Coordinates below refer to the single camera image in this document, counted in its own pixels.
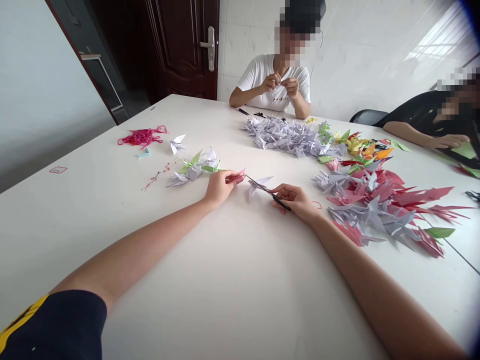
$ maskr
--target orange paper crane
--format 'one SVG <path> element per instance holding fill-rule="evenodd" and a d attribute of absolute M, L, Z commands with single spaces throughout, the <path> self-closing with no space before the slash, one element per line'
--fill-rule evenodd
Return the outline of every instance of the orange paper crane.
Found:
<path fill-rule="evenodd" d="M 379 160 L 379 159 L 388 158 L 393 149 L 394 148 L 391 147 L 388 150 L 382 150 L 382 151 L 377 152 L 376 153 L 376 159 Z"/>
<path fill-rule="evenodd" d="M 367 147 L 365 151 L 362 153 L 363 158 L 370 160 L 374 156 L 374 152 L 375 152 L 375 144 L 373 143 L 372 145 Z"/>

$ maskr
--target person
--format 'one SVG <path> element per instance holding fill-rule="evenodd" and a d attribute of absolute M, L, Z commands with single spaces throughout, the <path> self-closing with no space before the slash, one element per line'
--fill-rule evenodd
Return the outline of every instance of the person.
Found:
<path fill-rule="evenodd" d="M 279 53 L 252 59 L 230 95 L 230 106 L 245 104 L 281 112 L 293 105 L 295 116 L 306 119 L 312 110 L 310 75 L 306 67 L 290 67 L 320 26 L 325 0 L 299 0 L 285 8 L 277 29 Z"/>
<path fill-rule="evenodd" d="M 480 88 L 474 76 L 452 91 L 434 90 L 417 95 L 374 126 L 426 148 L 459 148 L 470 141 L 479 148 L 479 105 Z"/>
<path fill-rule="evenodd" d="M 204 198 L 113 243 L 80 266 L 0 334 L 0 360 L 101 359 L 101 334 L 115 302 L 236 186 L 210 176 Z M 396 359 L 467 359 L 438 323 L 293 185 L 271 191 L 316 234 L 385 349 Z"/>

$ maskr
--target white t-shirt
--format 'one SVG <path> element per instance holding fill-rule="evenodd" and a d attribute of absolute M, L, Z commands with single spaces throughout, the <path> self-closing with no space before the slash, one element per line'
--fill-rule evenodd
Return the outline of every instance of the white t-shirt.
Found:
<path fill-rule="evenodd" d="M 274 73 L 274 56 L 274 54 L 269 54 L 254 57 L 240 78 L 237 87 L 242 91 L 247 91 L 262 85 L 265 78 Z M 298 79 L 298 91 L 303 99 L 310 103 L 310 76 L 307 68 L 289 67 L 281 80 L 288 78 Z M 275 90 L 254 97 L 247 105 L 280 112 L 285 110 L 290 103 L 287 89 L 279 85 Z"/>

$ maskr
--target white wall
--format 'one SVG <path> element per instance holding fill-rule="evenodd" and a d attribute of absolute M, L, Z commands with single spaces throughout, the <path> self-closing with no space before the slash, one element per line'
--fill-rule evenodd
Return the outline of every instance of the white wall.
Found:
<path fill-rule="evenodd" d="M 0 1 L 0 192 L 115 126 L 44 0 Z"/>
<path fill-rule="evenodd" d="M 229 100 L 254 56 L 274 52 L 281 3 L 220 0 L 218 100 Z M 316 116 L 349 121 L 363 109 L 390 112 L 479 52 L 454 0 L 326 0 L 326 5 L 323 45 L 315 49 L 310 68 Z"/>

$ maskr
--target black shirt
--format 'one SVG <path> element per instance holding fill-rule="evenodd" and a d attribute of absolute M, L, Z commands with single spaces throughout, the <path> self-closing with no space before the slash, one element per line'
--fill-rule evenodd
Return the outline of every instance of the black shirt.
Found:
<path fill-rule="evenodd" d="M 100 360 L 106 318 L 104 301 L 92 292 L 44 296 L 0 333 L 0 360 Z"/>

